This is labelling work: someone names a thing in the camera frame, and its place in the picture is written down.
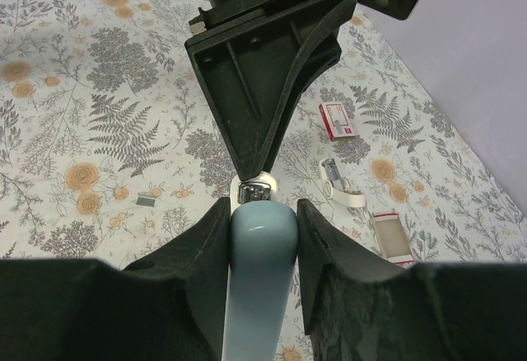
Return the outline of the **red staple box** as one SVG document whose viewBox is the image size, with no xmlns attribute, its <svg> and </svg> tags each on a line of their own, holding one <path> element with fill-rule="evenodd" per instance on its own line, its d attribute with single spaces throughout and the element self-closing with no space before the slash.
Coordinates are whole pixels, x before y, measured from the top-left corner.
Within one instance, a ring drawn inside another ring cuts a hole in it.
<svg viewBox="0 0 527 361">
<path fill-rule="evenodd" d="M 319 104 L 319 112 L 331 142 L 358 135 L 341 101 L 322 102 Z"/>
</svg>

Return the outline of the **loose staple strip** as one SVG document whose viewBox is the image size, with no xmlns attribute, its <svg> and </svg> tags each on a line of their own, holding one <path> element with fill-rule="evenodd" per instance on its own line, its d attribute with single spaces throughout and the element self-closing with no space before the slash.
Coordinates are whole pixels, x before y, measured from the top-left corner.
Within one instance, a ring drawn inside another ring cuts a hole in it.
<svg viewBox="0 0 527 361">
<path fill-rule="evenodd" d="M 396 212 L 376 213 L 371 221 L 380 252 L 387 261 L 395 265 L 415 261 L 403 224 Z"/>
</svg>

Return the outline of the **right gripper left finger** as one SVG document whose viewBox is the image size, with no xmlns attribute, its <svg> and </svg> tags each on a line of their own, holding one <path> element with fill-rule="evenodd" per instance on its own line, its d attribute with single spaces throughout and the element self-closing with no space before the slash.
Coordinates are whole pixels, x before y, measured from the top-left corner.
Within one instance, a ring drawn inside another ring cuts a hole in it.
<svg viewBox="0 0 527 361">
<path fill-rule="evenodd" d="M 4 360 L 218 360 L 230 203 L 117 270 L 100 260 L 4 260 Z"/>
</svg>

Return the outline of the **floral table mat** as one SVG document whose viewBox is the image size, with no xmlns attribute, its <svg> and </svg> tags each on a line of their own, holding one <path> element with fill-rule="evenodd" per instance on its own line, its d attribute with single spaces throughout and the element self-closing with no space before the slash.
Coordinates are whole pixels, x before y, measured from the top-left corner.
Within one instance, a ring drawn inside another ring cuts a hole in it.
<svg viewBox="0 0 527 361">
<path fill-rule="evenodd" d="M 271 171 L 385 260 L 371 218 L 396 212 L 414 262 L 526 267 L 526 218 L 358 1 L 337 63 L 301 94 Z M 191 228 L 239 178 L 185 44 L 209 0 L 1 0 L 1 263 L 92 259 L 123 270 Z M 331 142 L 319 104 L 358 135 Z M 333 158 L 366 206 L 324 196 Z M 152 192 L 154 207 L 136 205 Z M 298 249 L 271 360 L 316 360 Z"/>
</svg>

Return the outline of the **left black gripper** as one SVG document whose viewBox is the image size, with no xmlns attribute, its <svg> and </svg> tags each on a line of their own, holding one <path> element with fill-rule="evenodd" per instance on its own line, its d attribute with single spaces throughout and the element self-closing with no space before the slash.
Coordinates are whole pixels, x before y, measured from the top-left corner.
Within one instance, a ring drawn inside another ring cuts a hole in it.
<svg viewBox="0 0 527 361">
<path fill-rule="evenodd" d="M 338 30 L 357 4 L 285 0 L 303 3 L 273 14 L 260 8 L 276 1 L 209 0 L 212 8 L 189 22 L 197 36 L 185 48 L 243 181 L 272 169 L 301 93 L 340 59 Z"/>
</svg>

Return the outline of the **small removed staple piece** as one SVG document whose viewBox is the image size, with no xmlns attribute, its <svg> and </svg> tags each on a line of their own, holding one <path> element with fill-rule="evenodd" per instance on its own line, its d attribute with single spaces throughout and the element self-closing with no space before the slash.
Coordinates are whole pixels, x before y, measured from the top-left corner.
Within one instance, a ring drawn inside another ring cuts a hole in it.
<svg viewBox="0 0 527 361">
<path fill-rule="evenodd" d="M 143 207 L 154 207 L 157 197 L 152 192 L 138 192 L 136 205 Z"/>
</svg>

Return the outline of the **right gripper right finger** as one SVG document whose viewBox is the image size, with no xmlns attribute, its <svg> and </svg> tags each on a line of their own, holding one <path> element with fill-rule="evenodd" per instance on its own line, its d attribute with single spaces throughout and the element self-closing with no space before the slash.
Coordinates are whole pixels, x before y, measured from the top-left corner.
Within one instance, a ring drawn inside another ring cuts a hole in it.
<svg viewBox="0 0 527 361">
<path fill-rule="evenodd" d="M 297 204 L 305 332 L 316 360 L 523 360 L 526 267 L 394 265 Z"/>
</svg>

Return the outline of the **light blue stapler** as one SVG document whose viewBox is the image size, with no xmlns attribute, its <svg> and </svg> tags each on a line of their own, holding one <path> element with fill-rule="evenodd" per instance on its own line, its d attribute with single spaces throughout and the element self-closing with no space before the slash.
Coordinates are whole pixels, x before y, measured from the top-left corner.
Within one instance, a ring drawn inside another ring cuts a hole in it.
<svg viewBox="0 0 527 361">
<path fill-rule="evenodd" d="M 299 242 L 296 214 L 277 194 L 277 181 L 265 171 L 231 182 L 224 360 L 275 355 Z"/>
</svg>

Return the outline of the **small white stapler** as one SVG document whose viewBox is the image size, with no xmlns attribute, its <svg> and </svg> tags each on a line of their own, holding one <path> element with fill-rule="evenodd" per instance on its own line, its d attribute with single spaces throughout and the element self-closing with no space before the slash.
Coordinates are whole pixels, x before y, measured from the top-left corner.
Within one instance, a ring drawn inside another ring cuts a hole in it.
<svg viewBox="0 0 527 361">
<path fill-rule="evenodd" d="M 366 197 L 360 190 L 353 190 L 346 177 L 342 177 L 333 158 L 319 161 L 319 175 L 324 196 L 352 209 L 366 206 Z"/>
</svg>

